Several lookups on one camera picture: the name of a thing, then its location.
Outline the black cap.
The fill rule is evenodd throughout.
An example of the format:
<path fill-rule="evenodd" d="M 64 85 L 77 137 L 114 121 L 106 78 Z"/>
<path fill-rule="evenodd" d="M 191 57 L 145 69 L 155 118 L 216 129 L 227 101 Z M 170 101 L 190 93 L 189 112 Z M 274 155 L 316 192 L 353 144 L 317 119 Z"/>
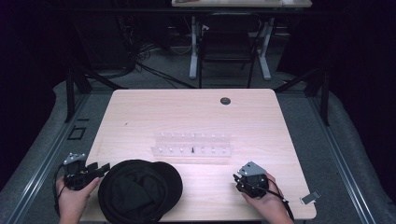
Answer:
<path fill-rule="evenodd" d="M 157 224 L 183 192 L 177 169 L 163 161 L 122 161 L 106 174 L 99 205 L 111 224 Z"/>

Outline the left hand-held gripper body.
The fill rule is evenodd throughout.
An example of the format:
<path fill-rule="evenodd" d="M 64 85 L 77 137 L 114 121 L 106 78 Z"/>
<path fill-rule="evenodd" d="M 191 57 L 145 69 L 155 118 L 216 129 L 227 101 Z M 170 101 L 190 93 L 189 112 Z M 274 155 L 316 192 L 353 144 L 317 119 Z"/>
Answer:
<path fill-rule="evenodd" d="M 63 163 L 64 183 L 71 190 L 84 189 L 95 178 L 98 163 L 86 165 L 87 155 L 70 153 Z"/>

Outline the grey tape piece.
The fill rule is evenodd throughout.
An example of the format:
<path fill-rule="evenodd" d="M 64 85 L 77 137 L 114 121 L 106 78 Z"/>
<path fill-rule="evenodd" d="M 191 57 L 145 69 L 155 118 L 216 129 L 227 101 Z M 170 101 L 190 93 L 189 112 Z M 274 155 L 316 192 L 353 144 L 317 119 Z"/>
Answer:
<path fill-rule="evenodd" d="M 313 191 L 310 194 L 302 197 L 300 199 L 302 204 L 310 204 L 310 203 L 315 203 L 317 199 L 321 197 L 321 194 L 318 191 Z"/>

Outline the white-legged desk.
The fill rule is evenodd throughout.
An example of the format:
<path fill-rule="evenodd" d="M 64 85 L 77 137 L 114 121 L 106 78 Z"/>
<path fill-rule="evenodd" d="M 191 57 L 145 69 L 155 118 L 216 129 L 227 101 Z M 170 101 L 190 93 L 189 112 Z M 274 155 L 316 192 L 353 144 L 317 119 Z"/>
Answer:
<path fill-rule="evenodd" d="M 311 0 L 172 0 L 178 8 L 207 9 L 199 21 L 191 19 L 191 78 L 202 78 L 204 63 L 260 62 L 263 78 L 271 78 L 265 53 L 274 19 L 265 19 L 261 9 L 302 9 Z"/>

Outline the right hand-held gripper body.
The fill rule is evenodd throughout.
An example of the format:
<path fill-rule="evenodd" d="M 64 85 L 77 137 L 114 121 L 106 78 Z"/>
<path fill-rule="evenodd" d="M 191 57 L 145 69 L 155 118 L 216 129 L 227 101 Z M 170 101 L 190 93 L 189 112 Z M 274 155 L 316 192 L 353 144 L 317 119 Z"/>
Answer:
<path fill-rule="evenodd" d="M 266 170 L 260 165 L 249 161 L 236 174 L 233 174 L 233 179 L 236 183 L 235 187 L 240 192 L 246 193 L 250 198 L 261 198 L 269 189 L 266 174 Z"/>

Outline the person's right hand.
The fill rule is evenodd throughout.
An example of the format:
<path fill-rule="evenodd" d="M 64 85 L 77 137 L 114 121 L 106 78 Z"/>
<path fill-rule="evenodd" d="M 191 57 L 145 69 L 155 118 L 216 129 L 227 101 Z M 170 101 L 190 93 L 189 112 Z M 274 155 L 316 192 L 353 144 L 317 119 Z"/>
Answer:
<path fill-rule="evenodd" d="M 282 200 L 274 194 L 266 193 L 259 199 L 250 198 L 246 193 L 242 193 L 242 197 L 270 224 L 294 224 Z"/>

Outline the black chair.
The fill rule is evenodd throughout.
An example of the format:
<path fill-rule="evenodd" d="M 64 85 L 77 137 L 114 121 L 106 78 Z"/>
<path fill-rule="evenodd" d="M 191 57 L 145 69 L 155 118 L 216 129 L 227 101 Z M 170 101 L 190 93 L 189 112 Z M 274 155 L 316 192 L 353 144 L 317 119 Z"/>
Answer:
<path fill-rule="evenodd" d="M 201 20 L 205 30 L 198 50 L 198 86 L 203 85 L 204 63 L 249 63 L 250 87 L 263 22 L 254 13 L 212 13 Z"/>

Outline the person's left hand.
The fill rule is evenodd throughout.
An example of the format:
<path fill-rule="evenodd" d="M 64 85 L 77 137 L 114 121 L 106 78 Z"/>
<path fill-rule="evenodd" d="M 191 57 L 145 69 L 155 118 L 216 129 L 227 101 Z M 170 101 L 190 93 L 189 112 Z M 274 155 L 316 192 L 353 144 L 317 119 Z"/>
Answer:
<path fill-rule="evenodd" d="M 90 184 L 81 190 L 71 190 L 65 186 L 64 179 L 56 181 L 56 190 L 59 204 L 59 224 L 78 224 L 91 193 L 97 188 L 101 179 L 96 177 Z"/>

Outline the black metal stand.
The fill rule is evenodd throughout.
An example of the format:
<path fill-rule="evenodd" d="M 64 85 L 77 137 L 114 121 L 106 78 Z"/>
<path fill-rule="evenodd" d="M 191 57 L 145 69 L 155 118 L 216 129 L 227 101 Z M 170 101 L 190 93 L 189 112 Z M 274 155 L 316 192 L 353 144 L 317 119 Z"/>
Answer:
<path fill-rule="evenodd" d="M 64 29 L 64 44 L 66 45 L 65 55 L 67 56 L 68 72 L 66 75 L 66 102 L 67 115 L 66 122 L 69 122 L 76 114 L 75 88 L 82 94 L 89 94 L 92 85 L 88 78 L 99 81 L 110 89 L 125 90 L 109 79 L 102 77 L 91 69 L 91 64 L 78 35 L 78 30 L 74 25 Z"/>
<path fill-rule="evenodd" d="M 319 67 L 310 70 L 300 77 L 296 77 L 285 84 L 275 88 L 276 93 L 280 93 L 288 90 L 289 88 L 297 85 L 302 81 L 307 81 L 304 89 L 304 95 L 306 97 L 315 97 L 320 92 L 319 101 L 319 116 L 326 126 L 329 126 L 328 120 L 328 107 L 329 107 L 329 96 L 330 96 L 330 74 L 329 69 L 326 67 Z"/>

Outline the clear acrylic rack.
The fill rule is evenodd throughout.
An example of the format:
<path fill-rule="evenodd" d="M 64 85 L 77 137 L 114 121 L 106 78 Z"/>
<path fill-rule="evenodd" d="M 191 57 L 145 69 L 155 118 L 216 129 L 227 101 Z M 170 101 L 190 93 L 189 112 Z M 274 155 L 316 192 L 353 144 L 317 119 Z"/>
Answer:
<path fill-rule="evenodd" d="M 222 157 L 232 155 L 231 136 L 225 133 L 156 133 L 154 156 Z"/>

